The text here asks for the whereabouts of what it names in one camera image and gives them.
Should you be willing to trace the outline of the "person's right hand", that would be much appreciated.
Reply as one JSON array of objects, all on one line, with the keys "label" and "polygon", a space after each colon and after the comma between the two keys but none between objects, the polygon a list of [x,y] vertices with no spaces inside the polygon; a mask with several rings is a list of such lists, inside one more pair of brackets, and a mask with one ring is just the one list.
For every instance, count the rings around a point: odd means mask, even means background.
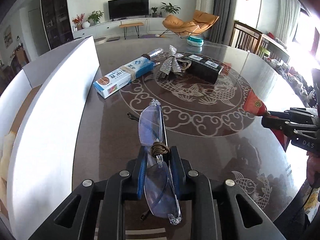
[{"label": "person's right hand", "polygon": [[316,173],[319,173],[320,160],[317,155],[307,152],[308,160],[306,167],[306,178],[311,186],[316,183]]}]

